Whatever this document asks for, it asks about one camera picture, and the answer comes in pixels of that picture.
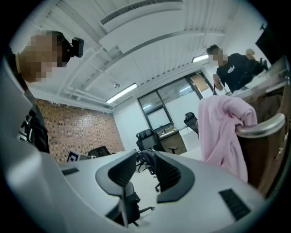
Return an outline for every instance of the brown panel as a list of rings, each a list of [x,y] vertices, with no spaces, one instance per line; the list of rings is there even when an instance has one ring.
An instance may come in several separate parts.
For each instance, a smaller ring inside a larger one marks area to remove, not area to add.
[[[191,77],[193,83],[199,88],[200,92],[209,88],[201,74],[193,75]]]

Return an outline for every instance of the window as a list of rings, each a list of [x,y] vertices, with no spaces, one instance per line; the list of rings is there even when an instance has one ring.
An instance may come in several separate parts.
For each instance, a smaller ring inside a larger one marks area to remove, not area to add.
[[[141,97],[139,102],[152,130],[158,131],[172,125],[169,113],[157,91]]]
[[[193,92],[193,89],[186,79],[175,81],[158,90],[158,93],[160,94],[164,104],[169,103],[191,92]]]
[[[145,114],[163,105],[161,99],[156,92],[140,98],[140,104]]]
[[[198,92],[198,95],[201,95],[201,98],[206,98],[213,95],[213,88],[202,72],[190,75],[190,80],[194,85],[196,92]]]
[[[153,130],[161,128],[170,123],[170,120],[164,108],[161,108],[147,115]]]
[[[212,85],[201,70],[198,70],[138,100],[149,127],[161,136],[183,128],[185,114],[190,111],[197,114],[200,99],[212,95]]]

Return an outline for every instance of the black jacket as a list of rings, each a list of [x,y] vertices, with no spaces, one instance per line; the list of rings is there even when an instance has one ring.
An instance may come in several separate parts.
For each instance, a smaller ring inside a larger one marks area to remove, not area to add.
[[[10,47],[6,49],[5,57],[17,81],[24,89],[27,90],[25,92],[25,96],[32,103],[32,109],[30,110],[29,114],[26,116],[26,119],[23,121],[23,124],[20,127],[19,138],[21,140],[34,144],[41,152],[50,153],[47,129],[45,127],[44,118],[38,106],[34,103],[34,97],[27,88],[27,85],[23,80],[21,74],[17,71],[15,54],[12,53]]]

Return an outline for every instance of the man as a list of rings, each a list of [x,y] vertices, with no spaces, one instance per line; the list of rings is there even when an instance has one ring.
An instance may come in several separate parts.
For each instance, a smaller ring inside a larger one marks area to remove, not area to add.
[[[223,50],[217,45],[212,45],[206,50],[207,54],[218,62],[216,74],[213,75],[213,81],[216,88],[220,91],[223,90],[223,85],[227,83],[231,92],[239,90],[244,86],[241,82],[243,75],[246,73],[246,63],[248,60],[255,60],[255,52],[252,49],[246,51],[246,55],[234,53],[230,56],[223,54]]]
[[[53,67],[64,67],[73,56],[72,53],[69,42],[57,31],[42,31],[33,36],[28,45],[16,55],[9,47],[5,52],[12,72],[33,104],[20,128],[19,139],[34,144],[41,152],[50,152],[47,129],[27,85],[46,78]]]

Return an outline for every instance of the pink cloth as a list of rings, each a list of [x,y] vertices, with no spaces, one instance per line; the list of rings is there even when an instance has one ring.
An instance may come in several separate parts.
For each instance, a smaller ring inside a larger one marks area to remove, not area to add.
[[[236,125],[257,124],[254,108],[237,97],[211,96],[200,101],[198,124],[202,160],[227,168],[247,182],[246,162],[235,129]]]

